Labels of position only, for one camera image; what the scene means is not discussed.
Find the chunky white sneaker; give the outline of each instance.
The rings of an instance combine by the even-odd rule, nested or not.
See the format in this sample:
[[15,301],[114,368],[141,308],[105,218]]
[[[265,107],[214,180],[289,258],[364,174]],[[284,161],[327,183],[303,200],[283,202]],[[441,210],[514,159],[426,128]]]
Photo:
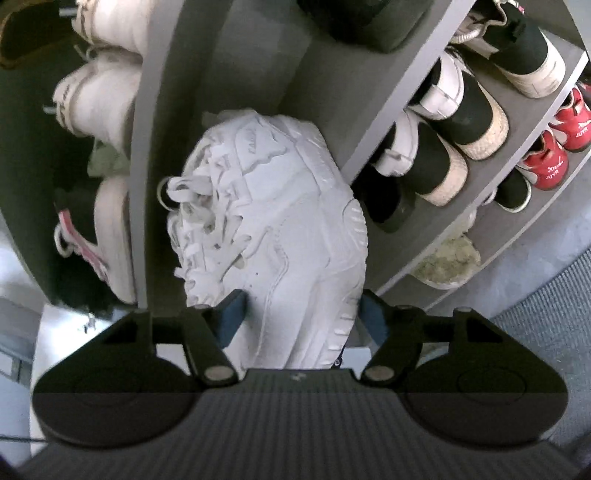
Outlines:
[[225,349],[237,369],[329,368],[365,279],[361,208],[313,124],[232,116],[168,182],[180,203],[168,230],[187,304],[248,292],[247,319]]
[[60,190],[56,207],[58,253],[64,258],[80,255],[122,302],[135,303],[127,177],[103,180],[98,191],[84,187]]
[[531,98],[551,94],[566,72],[556,47],[515,0],[477,0],[450,43],[489,59]]
[[74,30],[91,44],[148,53],[148,26],[156,0],[76,0]]
[[505,112],[453,49],[441,54],[409,108],[431,120],[443,138],[472,160],[490,157],[509,133]]
[[139,57],[106,50],[56,87],[59,124],[74,135],[93,136],[130,155],[135,98],[142,74]]

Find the shoe sole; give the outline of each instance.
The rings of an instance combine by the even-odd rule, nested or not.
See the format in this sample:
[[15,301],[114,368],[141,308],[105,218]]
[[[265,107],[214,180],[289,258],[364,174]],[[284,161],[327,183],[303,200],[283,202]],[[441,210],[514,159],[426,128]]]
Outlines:
[[478,84],[492,108],[492,122],[485,134],[468,145],[458,145],[472,160],[484,160],[496,153],[505,143],[509,134],[509,119],[507,115],[486,89]]
[[421,195],[421,197],[437,207],[442,207],[447,205],[465,185],[468,178],[468,165],[461,153],[441,137],[439,137],[439,140],[441,140],[449,155],[449,170],[439,187],[427,195]]
[[95,201],[95,230],[99,250],[107,264],[109,287],[122,302],[135,303],[128,193],[124,176],[111,177],[100,184]]
[[527,198],[525,199],[525,202],[522,205],[519,205],[517,208],[507,208],[507,207],[503,207],[499,202],[497,202],[496,204],[501,207],[503,210],[509,212],[509,213],[519,213],[520,211],[522,211],[523,209],[525,209],[525,207],[527,207],[530,204],[530,200],[531,200],[531,183],[528,182],[528,180],[525,180],[525,183],[527,184]]
[[[308,122],[283,116],[280,118],[289,130],[290,136],[297,141],[304,138],[304,141],[314,147],[316,158],[304,158],[304,161],[307,160],[306,163],[321,189],[326,185],[322,201],[333,205],[334,195],[338,195],[337,201],[343,202],[342,217],[336,220],[338,225],[335,227],[335,217],[331,215],[325,216],[324,226],[327,231],[334,232],[336,228],[341,230],[340,238],[346,239],[347,251],[339,252],[341,258],[337,258],[336,261],[332,259],[324,274],[317,279],[315,295],[310,299],[306,316],[285,366],[304,369],[330,368],[345,346],[357,317],[359,299],[365,282],[367,227],[361,206],[352,198],[352,193],[350,196],[346,195],[344,190],[331,188],[330,182],[326,181],[327,167],[331,171],[331,176],[339,179],[341,175],[318,128]],[[344,296],[336,298],[331,285],[334,283],[334,276],[342,276],[345,271],[350,272],[348,278],[352,279],[352,287]]]
[[564,59],[546,35],[544,35],[544,38],[548,45],[548,55],[541,67],[535,72],[517,75],[498,67],[521,93],[530,98],[542,98],[555,92],[562,84],[566,74]]

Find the silver screw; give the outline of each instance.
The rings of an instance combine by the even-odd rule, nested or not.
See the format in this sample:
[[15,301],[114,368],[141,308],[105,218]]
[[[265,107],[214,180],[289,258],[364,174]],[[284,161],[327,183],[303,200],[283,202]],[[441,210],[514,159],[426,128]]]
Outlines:
[[205,370],[205,377],[212,382],[223,382],[232,378],[234,371],[225,365],[215,365]]
[[394,377],[394,370],[384,365],[374,365],[365,371],[365,376],[374,382],[385,382]]

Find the red children's shoe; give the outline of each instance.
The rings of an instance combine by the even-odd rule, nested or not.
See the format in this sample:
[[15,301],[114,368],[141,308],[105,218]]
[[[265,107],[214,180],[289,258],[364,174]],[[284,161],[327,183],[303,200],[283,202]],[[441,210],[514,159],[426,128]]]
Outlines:
[[534,187],[551,190],[568,172],[569,158],[550,129],[546,128],[517,167]]
[[550,123],[557,140],[570,152],[581,152],[591,145],[591,110],[575,86]]

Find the white sneaker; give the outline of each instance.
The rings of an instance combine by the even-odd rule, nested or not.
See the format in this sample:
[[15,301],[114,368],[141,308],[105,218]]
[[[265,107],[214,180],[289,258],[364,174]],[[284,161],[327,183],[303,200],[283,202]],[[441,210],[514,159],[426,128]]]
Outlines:
[[329,368],[362,293],[363,213],[313,124],[232,115],[168,182],[187,305],[248,292],[247,318],[225,349],[241,371]]
[[124,176],[103,180],[97,192],[60,192],[54,241],[62,257],[80,255],[122,302],[135,303],[128,192]]
[[74,135],[93,136],[129,157],[141,74],[135,56],[99,52],[57,85],[53,93],[57,121]]
[[91,44],[148,53],[148,26],[156,0],[76,0],[74,30]]

